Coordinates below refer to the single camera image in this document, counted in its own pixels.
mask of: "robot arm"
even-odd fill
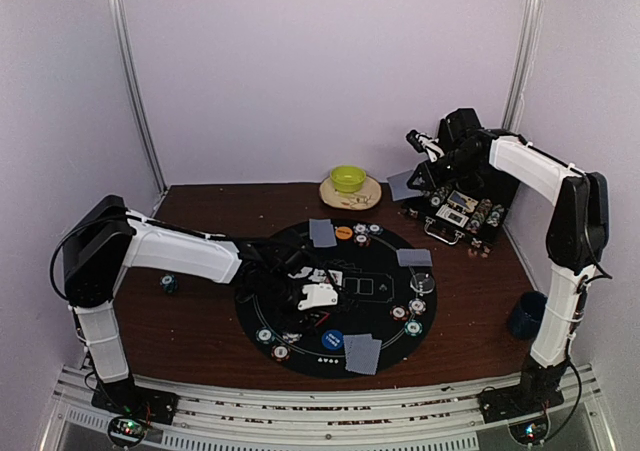
[[[292,331],[313,326],[308,310],[335,309],[342,301],[330,274],[329,283],[292,277],[303,266],[315,265],[308,242],[295,233],[278,242],[201,233],[148,218],[127,209],[122,198],[107,196],[68,236],[62,248],[66,298],[103,390],[123,408],[136,409],[140,402],[113,310],[117,285],[128,268],[233,282],[241,300],[265,293]]]
[[[407,135],[410,143],[412,133]],[[487,421],[514,417],[523,410],[536,412],[542,403],[554,402],[554,398],[558,402],[555,390],[568,366],[568,346],[582,320],[587,288],[601,269],[598,262],[608,240],[607,183],[599,173],[585,173],[561,163],[503,130],[467,129],[450,144],[443,156],[418,166],[409,187],[430,192],[449,182],[482,185],[481,180],[473,179],[474,173],[482,166],[492,166],[528,185],[554,206],[546,235],[551,287],[520,385],[481,396]],[[509,407],[514,414],[505,411]]]

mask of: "wooden table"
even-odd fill
[[[350,218],[378,223],[415,247],[431,250],[438,312],[430,333],[406,361],[376,376],[311,378],[262,355],[235,315],[233,288],[178,276],[166,295],[162,271],[132,269],[116,300],[131,369],[172,381],[238,388],[356,390],[450,383],[519,370],[528,344],[508,334],[505,321],[529,283],[501,233],[488,259],[470,258],[465,245],[449,247],[427,237],[416,220],[383,189],[382,202],[363,212],[327,207],[316,184],[174,186],[157,218],[187,228],[234,236],[269,236],[309,218]]]

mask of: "metal frame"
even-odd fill
[[[127,28],[127,19],[124,12],[123,0],[109,0],[113,22],[118,36],[118,44],[120,45],[120,56],[124,67],[125,77],[127,80],[127,90],[131,101],[131,108],[136,120],[136,126],[140,133],[145,156],[151,167],[153,179],[160,194],[167,190],[167,183],[160,168],[160,161],[156,153],[151,132],[149,131],[149,123],[147,115],[144,111],[142,96],[140,94],[140,86],[136,75],[135,66],[133,64],[133,54],[131,52],[131,42],[129,41],[129,31]]]
[[[38,449],[58,449],[65,423],[105,431],[110,415],[91,407],[92,392],[83,381],[89,371],[86,365],[82,369],[63,368]],[[598,449],[615,451],[607,424],[609,413],[591,366],[582,366],[580,375],[582,402],[589,412],[587,418]],[[501,388],[518,380],[516,373],[448,386],[316,393],[233,389],[136,377],[142,386],[179,395],[173,425],[154,424],[153,433],[145,440],[149,446],[176,451],[415,451],[447,449],[445,443],[450,443],[449,449],[473,451],[478,449],[477,432],[508,424],[484,424],[478,393],[488,386]],[[88,381],[95,385],[93,378]],[[561,389],[565,403],[553,411],[573,406],[577,395],[573,373],[564,376]],[[453,447],[451,443],[461,444]]]
[[[542,0],[526,1],[513,80],[502,119],[502,128],[511,132],[516,132],[518,129],[524,101],[524,87],[533,66],[533,55],[540,29],[541,14]]]

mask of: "purple wall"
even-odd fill
[[[621,449],[637,449],[640,409],[639,50],[640,0],[545,0],[519,129],[536,146],[609,181],[611,240],[603,265],[615,280],[592,286],[575,355],[594,364],[624,437]],[[523,192],[511,217],[510,229],[545,289],[551,207]]]
[[[0,63],[0,448],[23,450],[82,351],[48,284],[55,244],[106,193],[141,211],[156,193],[107,0],[0,0]]]
[[[167,181],[319,181],[413,166],[412,127],[499,126],[524,0],[125,0]]]

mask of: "case handle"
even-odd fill
[[[461,233],[460,231],[456,231],[455,232],[455,238],[453,239],[453,241],[449,241],[447,238],[443,238],[439,234],[436,234],[436,233],[433,233],[433,232],[429,231],[429,226],[431,226],[435,222],[436,222],[436,220],[433,219],[433,218],[426,218],[425,219],[425,221],[424,221],[424,232],[427,234],[427,236],[431,236],[432,238],[435,238],[438,241],[443,242],[444,244],[448,244],[449,246],[455,246],[456,244],[458,244],[458,241],[460,241],[460,238],[464,237],[464,233]]]

